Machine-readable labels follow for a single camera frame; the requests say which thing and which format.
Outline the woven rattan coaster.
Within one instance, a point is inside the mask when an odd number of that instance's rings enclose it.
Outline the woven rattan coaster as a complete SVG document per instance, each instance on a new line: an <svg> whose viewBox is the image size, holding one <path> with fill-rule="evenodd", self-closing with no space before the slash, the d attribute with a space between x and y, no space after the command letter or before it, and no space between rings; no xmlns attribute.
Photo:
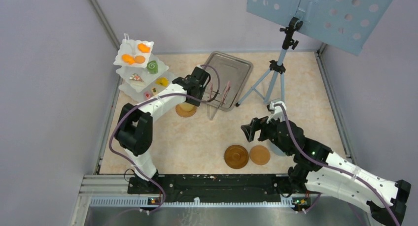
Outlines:
<svg viewBox="0 0 418 226"><path fill-rule="evenodd" d="M189 118L196 113L197 107L189 103L182 103L178 104L175 107L175 111L178 116L183 118Z"/></svg>

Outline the yellow cake wedge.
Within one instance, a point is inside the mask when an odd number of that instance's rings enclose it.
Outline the yellow cake wedge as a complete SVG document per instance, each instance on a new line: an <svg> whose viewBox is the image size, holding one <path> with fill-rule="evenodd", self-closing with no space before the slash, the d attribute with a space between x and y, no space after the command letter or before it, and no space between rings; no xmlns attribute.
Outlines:
<svg viewBox="0 0 418 226"><path fill-rule="evenodd" d="M166 77L160 77L156 79L155 84L162 87L167 87L170 84L170 81Z"/></svg>

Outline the pink cat-paw tongs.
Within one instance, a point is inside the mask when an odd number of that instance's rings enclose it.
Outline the pink cat-paw tongs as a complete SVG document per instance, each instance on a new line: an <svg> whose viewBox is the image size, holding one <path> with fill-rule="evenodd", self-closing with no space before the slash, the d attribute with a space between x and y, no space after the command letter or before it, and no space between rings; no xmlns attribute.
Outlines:
<svg viewBox="0 0 418 226"><path fill-rule="evenodd" d="M209 84L209 99L212 101L208 103L207 116L210 121L214 120L217 112L224 106L226 97L231 89L231 81L229 80L222 92L213 91L213 84Z"/></svg>

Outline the dark wooden round coaster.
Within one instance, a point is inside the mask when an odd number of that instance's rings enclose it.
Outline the dark wooden round coaster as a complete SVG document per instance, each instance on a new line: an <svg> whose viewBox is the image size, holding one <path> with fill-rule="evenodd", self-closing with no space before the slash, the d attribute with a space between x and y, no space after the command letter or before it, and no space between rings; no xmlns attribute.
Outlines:
<svg viewBox="0 0 418 226"><path fill-rule="evenodd" d="M224 152L225 163L232 169L241 169L248 164L249 153L242 145L231 145Z"/></svg>

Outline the yellow square cake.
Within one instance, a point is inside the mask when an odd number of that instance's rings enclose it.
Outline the yellow square cake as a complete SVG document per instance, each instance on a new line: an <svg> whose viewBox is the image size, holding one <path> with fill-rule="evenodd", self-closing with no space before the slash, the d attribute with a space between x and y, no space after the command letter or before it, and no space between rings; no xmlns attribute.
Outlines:
<svg viewBox="0 0 418 226"><path fill-rule="evenodd" d="M152 88L151 92L154 96L158 94L158 90L156 88Z"/></svg>

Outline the green swirl roll cake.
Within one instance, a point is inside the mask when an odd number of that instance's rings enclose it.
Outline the green swirl roll cake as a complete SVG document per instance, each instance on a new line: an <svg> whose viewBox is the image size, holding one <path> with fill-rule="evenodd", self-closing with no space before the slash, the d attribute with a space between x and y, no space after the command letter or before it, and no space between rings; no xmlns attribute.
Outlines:
<svg viewBox="0 0 418 226"><path fill-rule="evenodd" d="M147 71L148 71L150 74L157 74L157 73L159 72L158 62L157 62L156 60L149 61L149 62L147 63L146 68L147 68Z"/></svg>

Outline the pink cake slice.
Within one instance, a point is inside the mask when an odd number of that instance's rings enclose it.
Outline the pink cake slice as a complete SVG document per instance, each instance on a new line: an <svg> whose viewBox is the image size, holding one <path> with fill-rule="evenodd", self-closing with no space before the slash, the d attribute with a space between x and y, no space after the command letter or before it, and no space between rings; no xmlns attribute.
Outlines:
<svg viewBox="0 0 418 226"><path fill-rule="evenodd" d="M150 92L150 91L146 91L146 92L144 92L143 94L144 94L144 97L145 97L145 99L146 99L146 100L148 100L148 99L150 99L151 97L153 97L153 93L152 93L152 92Z"/></svg>

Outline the white strawberry cake slice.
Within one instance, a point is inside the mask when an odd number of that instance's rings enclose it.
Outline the white strawberry cake slice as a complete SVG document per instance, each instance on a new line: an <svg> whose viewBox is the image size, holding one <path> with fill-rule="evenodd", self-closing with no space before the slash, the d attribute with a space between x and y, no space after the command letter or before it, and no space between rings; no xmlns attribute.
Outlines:
<svg viewBox="0 0 418 226"><path fill-rule="evenodd" d="M144 86L145 85L144 80L137 73L133 73L129 77L129 82L130 82L130 85L133 85L133 86Z"/></svg>

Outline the round brown cookie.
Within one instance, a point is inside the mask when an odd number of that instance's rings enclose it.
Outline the round brown cookie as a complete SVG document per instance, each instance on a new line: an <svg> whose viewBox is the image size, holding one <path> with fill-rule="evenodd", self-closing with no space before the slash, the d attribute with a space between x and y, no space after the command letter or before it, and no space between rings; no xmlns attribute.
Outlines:
<svg viewBox="0 0 418 226"><path fill-rule="evenodd" d="M146 58L144 56L135 56L134 61L137 64L142 64L146 61Z"/></svg>

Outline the orange fish pastry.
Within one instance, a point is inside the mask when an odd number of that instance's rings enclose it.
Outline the orange fish pastry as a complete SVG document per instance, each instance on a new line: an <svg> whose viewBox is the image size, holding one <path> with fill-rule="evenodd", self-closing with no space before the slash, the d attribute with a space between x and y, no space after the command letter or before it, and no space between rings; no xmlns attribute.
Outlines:
<svg viewBox="0 0 418 226"><path fill-rule="evenodd" d="M138 44L137 48L141 53L150 53L151 51L151 48L144 43Z"/></svg>
<svg viewBox="0 0 418 226"><path fill-rule="evenodd" d="M131 55L128 55L128 54L122 55L121 59L122 59L122 61L124 61L125 63L127 63L129 65L132 65L132 64L136 63L134 57L132 57Z"/></svg>

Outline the light blue mug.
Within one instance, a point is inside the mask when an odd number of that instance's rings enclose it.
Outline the light blue mug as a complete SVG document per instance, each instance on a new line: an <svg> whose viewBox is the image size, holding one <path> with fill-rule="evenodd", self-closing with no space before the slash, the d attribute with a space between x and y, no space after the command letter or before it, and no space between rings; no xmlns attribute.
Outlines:
<svg viewBox="0 0 418 226"><path fill-rule="evenodd" d="M269 142L268 145L271 151L277 156L287 157L287 154L285 153L285 151L283 151L282 145L280 143L277 145L276 143Z"/></svg>

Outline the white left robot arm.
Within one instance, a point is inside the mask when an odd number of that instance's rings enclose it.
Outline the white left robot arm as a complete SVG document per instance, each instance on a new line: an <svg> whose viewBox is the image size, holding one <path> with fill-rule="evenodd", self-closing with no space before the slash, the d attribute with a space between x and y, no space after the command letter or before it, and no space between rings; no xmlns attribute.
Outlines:
<svg viewBox="0 0 418 226"><path fill-rule="evenodd" d="M158 187L157 169L149 152L153 124L177 105L185 103L198 107L205 103L203 96L210 80L210 74L197 66L190 75L174 79L152 98L137 105L127 103L123 106L112 136L127 153L125 157L133 164L135 174L140 178L139 187L144 192L152 193Z"/></svg>

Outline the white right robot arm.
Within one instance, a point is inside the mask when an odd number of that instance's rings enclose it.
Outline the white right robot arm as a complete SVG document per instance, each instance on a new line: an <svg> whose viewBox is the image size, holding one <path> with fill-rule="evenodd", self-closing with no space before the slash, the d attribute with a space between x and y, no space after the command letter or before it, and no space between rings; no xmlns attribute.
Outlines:
<svg viewBox="0 0 418 226"><path fill-rule="evenodd" d="M295 166L289 168L288 180L294 192L326 194L364 210L385 226L402 224L409 182L385 180L365 171L326 145L305 137L303 129L292 121L253 118L241 130L249 142L260 132L259 141L268 140L293 157Z"/></svg>

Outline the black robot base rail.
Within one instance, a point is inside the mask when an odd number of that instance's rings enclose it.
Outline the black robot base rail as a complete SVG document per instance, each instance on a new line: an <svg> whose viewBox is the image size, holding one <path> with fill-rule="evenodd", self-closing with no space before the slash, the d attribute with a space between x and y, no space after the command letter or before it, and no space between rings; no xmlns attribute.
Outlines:
<svg viewBox="0 0 418 226"><path fill-rule="evenodd" d="M279 202L293 194L306 194L302 185L282 174L165 174L152 183L137 176L129 179L129 194L165 196L166 203L262 203Z"/></svg>

